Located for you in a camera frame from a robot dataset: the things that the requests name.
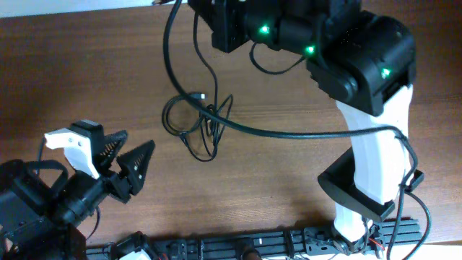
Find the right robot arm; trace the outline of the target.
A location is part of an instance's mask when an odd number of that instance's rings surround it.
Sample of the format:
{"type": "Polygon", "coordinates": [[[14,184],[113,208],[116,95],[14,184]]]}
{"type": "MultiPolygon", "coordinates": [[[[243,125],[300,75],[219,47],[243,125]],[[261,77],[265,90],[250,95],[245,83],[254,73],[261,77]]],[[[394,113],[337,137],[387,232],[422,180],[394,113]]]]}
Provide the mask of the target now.
{"type": "Polygon", "coordinates": [[[336,101],[351,147],[319,175],[335,201],[334,245],[364,248],[374,225],[401,213],[423,180],[408,139],[416,74],[411,32],[359,1],[191,1],[225,53],[252,41],[301,55],[319,88],[336,101]]]}

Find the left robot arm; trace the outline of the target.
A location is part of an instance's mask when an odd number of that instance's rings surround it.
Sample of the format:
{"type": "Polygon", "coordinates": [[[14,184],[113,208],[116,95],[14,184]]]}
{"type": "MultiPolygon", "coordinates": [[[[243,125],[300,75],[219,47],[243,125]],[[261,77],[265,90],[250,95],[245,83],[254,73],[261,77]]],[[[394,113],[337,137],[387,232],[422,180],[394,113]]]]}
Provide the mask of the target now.
{"type": "Polygon", "coordinates": [[[127,131],[106,135],[101,124],[81,120],[44,135],[74,170],[56,160],[1,164],[1,258],[86,259],[79,225],[100,215],[108,196],[127,203],[143,188],[155,143],[121,154],[127,131]]]}

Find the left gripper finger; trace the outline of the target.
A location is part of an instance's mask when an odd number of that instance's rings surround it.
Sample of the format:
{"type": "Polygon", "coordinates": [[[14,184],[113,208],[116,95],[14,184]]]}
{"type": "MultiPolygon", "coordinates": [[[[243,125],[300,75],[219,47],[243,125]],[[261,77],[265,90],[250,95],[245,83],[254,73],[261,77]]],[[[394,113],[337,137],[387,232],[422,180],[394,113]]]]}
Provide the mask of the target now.
{"type": "Polygon", "coordinates": [[[154,141],[149,140],[117,157],[120,177],[127,181],[130,195],[136,196],[142,190],[154,149],[154,141]]]}
{"type": "Polygon", "coordinates": [[[96,151],[94,155],[94,166],[96,169],[108,170],[127,139],[128,133],[126,130],[104,136],[103,139],[97,143],[98,151],[96,151]]]}

